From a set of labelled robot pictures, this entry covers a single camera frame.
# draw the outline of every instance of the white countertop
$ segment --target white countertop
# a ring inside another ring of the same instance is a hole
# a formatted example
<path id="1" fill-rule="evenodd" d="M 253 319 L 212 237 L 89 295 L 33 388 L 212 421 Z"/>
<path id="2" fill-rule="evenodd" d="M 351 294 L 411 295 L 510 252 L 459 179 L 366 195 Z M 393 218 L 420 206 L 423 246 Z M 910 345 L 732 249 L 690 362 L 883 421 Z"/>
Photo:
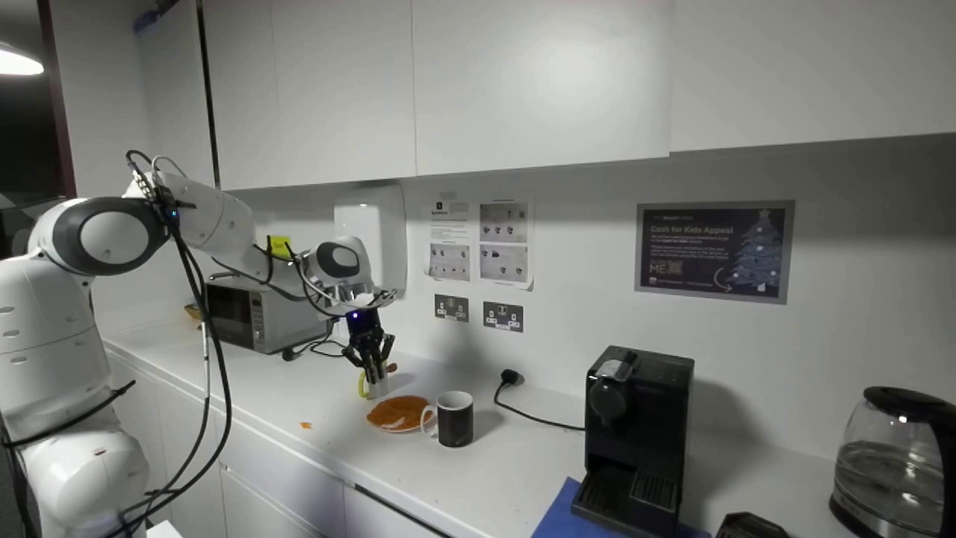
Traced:
<path id="1" fill-rule="evenodd" d="M 111 349 L 195 394 L 202 388 L 196 334 L 123 334 L 111 337 Z M 474 394 L 472 446 L 443 448 L 420 433 L 369 428 L 363 416 L 374 404 L 356 391 L 357 371 L 307 354 L 280 362 L 226 348 L 236 419 L 450 536 L 531 536 L 565 478 L 581 478 L 584 437 L 493 407 L 495 374 L 450 371 L 428 358 L 396 362 L 387 394 Z M 505 400 L 559 421 L 580 421 L 581 409 L 568 394 L 531 385 L 508 388 Z M 683 476 L 682 519 L 690 527 L 717 533 L 728 512 L 753 512 L 791 536 L 850 536 L 828 512 L 831 461 L 690 431 Z"/>

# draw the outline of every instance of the sign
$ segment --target sign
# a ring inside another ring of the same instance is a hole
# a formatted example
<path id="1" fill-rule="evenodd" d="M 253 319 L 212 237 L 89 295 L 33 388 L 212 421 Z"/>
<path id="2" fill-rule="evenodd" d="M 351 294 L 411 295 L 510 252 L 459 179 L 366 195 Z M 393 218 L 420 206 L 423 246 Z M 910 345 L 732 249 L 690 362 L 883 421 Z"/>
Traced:
<path id="1" fill-rule="evenodd" d="M 783 301 L 791 206 L 638 206 L 635 288 Z"/>

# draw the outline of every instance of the electric kettle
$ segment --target electric kettle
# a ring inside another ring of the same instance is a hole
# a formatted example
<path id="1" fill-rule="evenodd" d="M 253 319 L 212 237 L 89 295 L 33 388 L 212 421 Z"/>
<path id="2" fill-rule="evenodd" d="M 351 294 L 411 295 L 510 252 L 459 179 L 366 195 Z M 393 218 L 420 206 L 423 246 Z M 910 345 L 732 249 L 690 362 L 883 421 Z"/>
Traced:
<path id="1" fill-rule="evenodd" d="M 853 536 L 956 538 L 956 407 L 868 385 L 843 433 L 831 512 Z"/>

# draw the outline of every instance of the black coffee machine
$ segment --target black coffee machine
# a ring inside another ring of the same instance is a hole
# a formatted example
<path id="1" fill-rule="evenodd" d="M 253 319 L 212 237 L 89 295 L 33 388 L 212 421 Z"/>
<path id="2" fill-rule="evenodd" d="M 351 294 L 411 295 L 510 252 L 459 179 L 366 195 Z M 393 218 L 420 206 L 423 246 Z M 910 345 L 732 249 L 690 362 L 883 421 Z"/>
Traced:
<path id="1" fill-rule="evenodd" d="M 690 376 L 692 358 L 602 349 L 587 371 L 575 513 L 628 536 L 677 536 Z"/>

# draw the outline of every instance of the black mug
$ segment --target black mug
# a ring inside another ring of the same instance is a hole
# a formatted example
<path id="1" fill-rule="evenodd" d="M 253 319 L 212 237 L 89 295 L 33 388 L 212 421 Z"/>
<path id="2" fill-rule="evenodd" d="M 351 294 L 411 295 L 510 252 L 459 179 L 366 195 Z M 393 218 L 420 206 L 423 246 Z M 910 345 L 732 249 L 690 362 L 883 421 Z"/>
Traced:
<path id="1" fill-rule="evenodd" d="M 443 446 L 468 446 L 474 440 L 474 398 L 468 391 L 446 391 L 434 407 L 420 409 L 420 433 L 440 433 Z"/>

